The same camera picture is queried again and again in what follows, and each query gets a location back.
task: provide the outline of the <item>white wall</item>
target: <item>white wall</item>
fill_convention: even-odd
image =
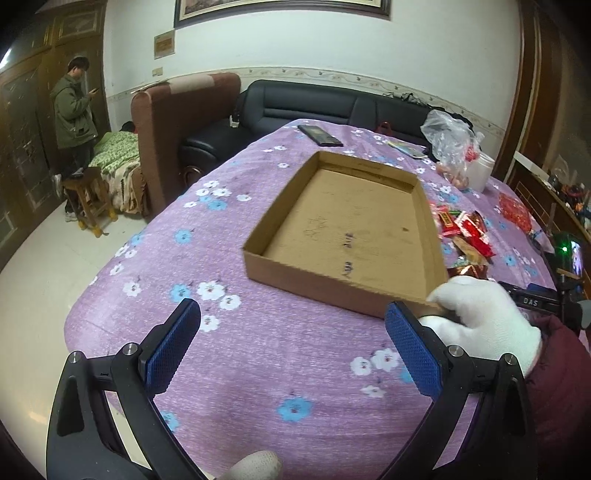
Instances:
[[[436,95],[505,128],[518,74],[517,0],[392,0],[392,20],[322,11],[269,11],[176,32],[176,54],[154,60],[174,0],[109,0],[107,97],[164,77],[233,67],[314,67],[375,77]],[[116,112],[125,121],[129,101]]]

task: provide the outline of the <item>wooden cabinet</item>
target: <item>wooden cabinet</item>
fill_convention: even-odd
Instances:
[[[60,203],[51,182],[72,160],[57,148],[49,94],[76,56],[90,60],[86,91],[99,135],[109,130],[102,73],[106,0],[75,2],[35,15],[0,69],[0,270]]]

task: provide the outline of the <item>black hair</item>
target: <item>black hair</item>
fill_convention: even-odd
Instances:
[[[72,71],[72,69],[75,69],[76,67],[86,71],[90,68],[90,62],[86,57],[76,57],[68,64],[68,72]]]

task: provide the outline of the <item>framed picture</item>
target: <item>framed picture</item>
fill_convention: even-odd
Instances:
[[[260,10],[334,10],[390,18],[391,0],[176,0],[174,28]]]

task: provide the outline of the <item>cardboard box lid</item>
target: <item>cardboard box lid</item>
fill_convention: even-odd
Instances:
[[[447,281],[440,241],[418,178],[380,163],[316,152],[244,245],[249,278],[383,318]]]

